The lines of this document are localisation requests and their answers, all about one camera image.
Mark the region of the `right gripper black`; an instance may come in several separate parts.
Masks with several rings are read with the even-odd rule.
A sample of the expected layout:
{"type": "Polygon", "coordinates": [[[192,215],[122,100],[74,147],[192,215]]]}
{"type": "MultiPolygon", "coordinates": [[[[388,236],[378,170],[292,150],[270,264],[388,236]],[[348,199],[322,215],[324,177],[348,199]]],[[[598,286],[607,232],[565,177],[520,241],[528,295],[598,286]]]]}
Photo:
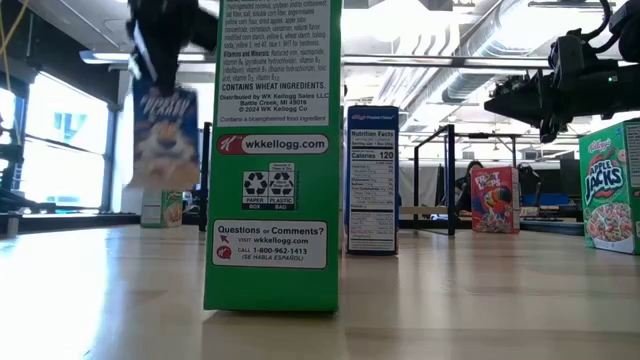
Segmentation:
{"type": "Polygon", "coordinates": [[[592,102],[602,81],[602,73],[587,73],[562,90],[554,84],[554,73],[544,75],[539,71],[539,79],[508,79],[498,83],[484,109],[529,125],[540,124],[540,141],[551,143],[575,116],[596,113],[592,102]]]}

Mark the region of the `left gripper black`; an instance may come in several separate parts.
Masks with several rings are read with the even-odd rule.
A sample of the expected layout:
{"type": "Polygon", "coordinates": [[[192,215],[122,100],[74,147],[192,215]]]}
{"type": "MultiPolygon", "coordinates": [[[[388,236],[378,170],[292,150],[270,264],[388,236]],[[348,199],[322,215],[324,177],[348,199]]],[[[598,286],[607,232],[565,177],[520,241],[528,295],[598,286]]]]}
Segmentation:
{"type": "Polygon", "coordinates": [[[195,45],[215,50],[218,16],[198,0],[128,0],[125,28],[133,43],[129,69],[153,82],[163,96],[174,92],[180,50],[195,45]]]}

